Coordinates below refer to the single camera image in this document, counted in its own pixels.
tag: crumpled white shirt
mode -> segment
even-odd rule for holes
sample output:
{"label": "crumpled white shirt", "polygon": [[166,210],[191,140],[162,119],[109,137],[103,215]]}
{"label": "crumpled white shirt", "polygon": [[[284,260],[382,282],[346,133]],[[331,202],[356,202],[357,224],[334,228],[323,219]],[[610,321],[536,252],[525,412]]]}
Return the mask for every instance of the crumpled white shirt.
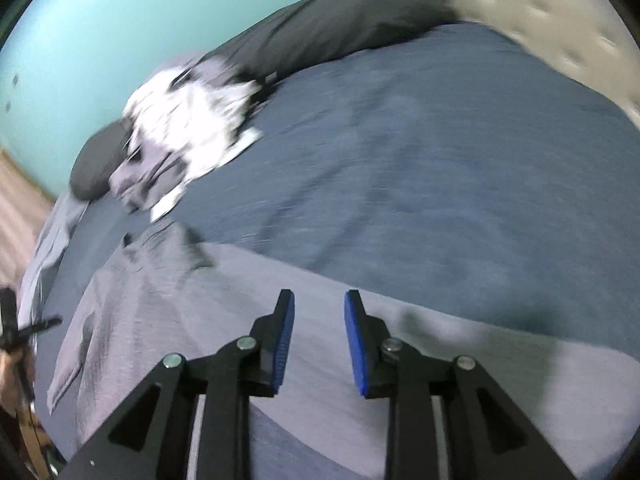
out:
{"label": "crumpled white shirt", "polygon": [[182,70],[171,68],[153,76],[133,92],[123,115],[134,121],[129,153],[136,150],[143,136],[169,151],[181,152],[188,164],[183,181],[187,184],[228,158],[225,154],[234,144],[251,96],[260,85],[247,82],[213,87],[190,80],[170,91],[169,85]]}

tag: blue bedsheet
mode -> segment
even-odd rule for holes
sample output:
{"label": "blue bedsheet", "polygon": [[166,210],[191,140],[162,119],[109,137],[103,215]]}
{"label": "blue bedsheet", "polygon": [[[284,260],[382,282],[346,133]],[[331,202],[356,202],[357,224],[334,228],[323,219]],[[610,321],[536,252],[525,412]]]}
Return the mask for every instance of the blue bedsheet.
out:
{"label": "blue bedsheet", "polygon": [[[265,137],[171,213],[353,286],[640,358],[640,133],[600,94],[482,25],[354,54],[286,80]],[[148,225],[107,196],[60,265],[47,316]],[[44,399],[65,328],[38,343],[36,405],[74,447],[73,395]]]}

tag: metal pivot bolt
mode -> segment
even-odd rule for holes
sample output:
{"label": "metal pivot bolt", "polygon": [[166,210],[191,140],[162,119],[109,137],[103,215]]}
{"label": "metal pivot bolt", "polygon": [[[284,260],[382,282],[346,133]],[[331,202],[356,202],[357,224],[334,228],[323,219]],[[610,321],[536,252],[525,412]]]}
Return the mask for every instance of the metal pivot bolt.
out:
{"label": "metal pivot bolt", "polygon": [[162,359],[165,368],[175,368],[182,364],[182,356],[180,354],[169,354]]}
{"label": "metal pivot bolt", "polygon": [[402,341],[397,337],[389,337],[382,342],[382,349],[387,352],[399,352],[402,349]]}
{"label": "metal pivot bolt", "polygon": [[473,359],[472,357],[469,357],[468,355],[461,355],[456,360],[456,363],[458,364],[458,367],[467,371],[473,370],[476,367],[475,359]]}
{"label": "metal pivot bolt", "polygon": [[241,337],[236,343],[241,350],[253,350],[257,345],[257,341],[250,335]]}

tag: black pillow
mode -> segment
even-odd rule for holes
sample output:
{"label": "black pillow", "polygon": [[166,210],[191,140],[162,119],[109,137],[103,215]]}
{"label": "black pillow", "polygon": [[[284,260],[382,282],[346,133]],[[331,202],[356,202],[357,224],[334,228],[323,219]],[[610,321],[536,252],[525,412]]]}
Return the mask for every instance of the black pillow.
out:
{"label": "black pillow", "polygon": [[275,82],[359,50],[411,40],[455,20],[447,0],[301,0],[213,52],[254,79]]}
{"label": "black pillow", "polygon": [[132,130],[132,121],[121,118],[84,144],[69,178],[71,192],[77,199],[97,200],[109,191],[109,177],[127,156]]}

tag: wooden floor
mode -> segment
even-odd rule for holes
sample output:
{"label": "wooden floor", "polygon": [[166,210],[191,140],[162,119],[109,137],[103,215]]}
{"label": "wooden floor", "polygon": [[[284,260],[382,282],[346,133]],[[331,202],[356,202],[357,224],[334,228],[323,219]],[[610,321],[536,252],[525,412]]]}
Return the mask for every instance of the wooden floor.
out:
{"label": "wooden floor", "polygon": [[52,205],[0,151],[0,285],[18,290]]}

